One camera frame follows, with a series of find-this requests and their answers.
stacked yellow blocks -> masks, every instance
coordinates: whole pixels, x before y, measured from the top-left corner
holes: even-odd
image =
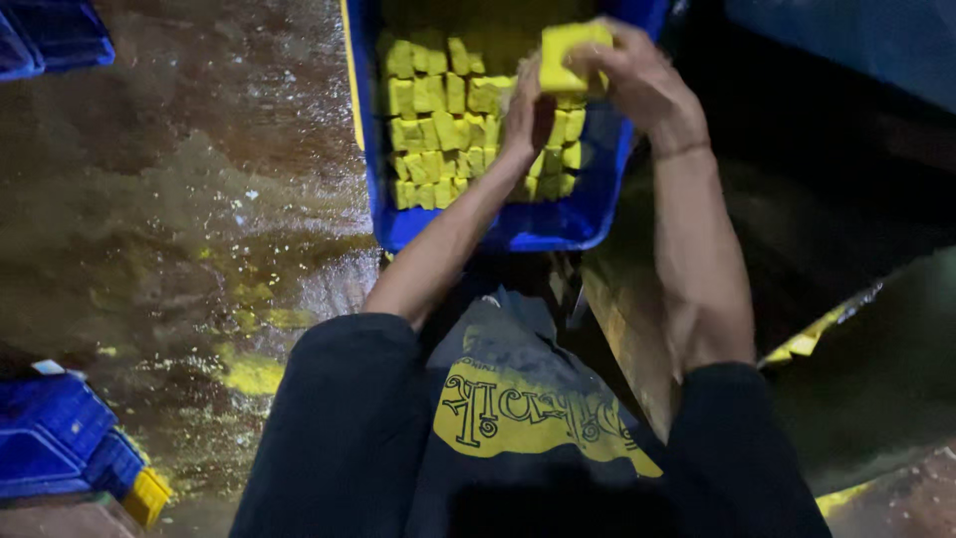
[[[385,34],[386,114],[396,178],[390,180],[399,210],[448,207],[491,166],[501,145],[502,103],[514,78],[485,73],[482,55],[460,37],[437,32],[397,39]],[[559,101],[548,147],[511,193],[510,202],[554,201],[571,194],[580,168],[578,138],[583,99]]]

yellow crate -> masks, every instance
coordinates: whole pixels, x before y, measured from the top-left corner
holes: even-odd
[[[166,481],[152,467],[146,467],[136,476],[122,506],[143,528],[149,529],[160,517],[160,511],[172,493]]]

wet floor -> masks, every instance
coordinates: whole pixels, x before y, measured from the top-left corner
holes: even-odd
[[[222,535],[283,364],[377,272],[337,2],[96,2],[110,67],[0,85],[0,342],[85,370]]]

person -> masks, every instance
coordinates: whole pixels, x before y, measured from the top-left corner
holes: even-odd
[[[553,116],[522,62],[493,165],[293,348],[231,536],[829,536],[754,367],[753,318],[696,96],[648,36],[569,54],[652,145],[656,263],[683,400],[663,447],[554,342],[540,299],[476,298],[422,357]]]

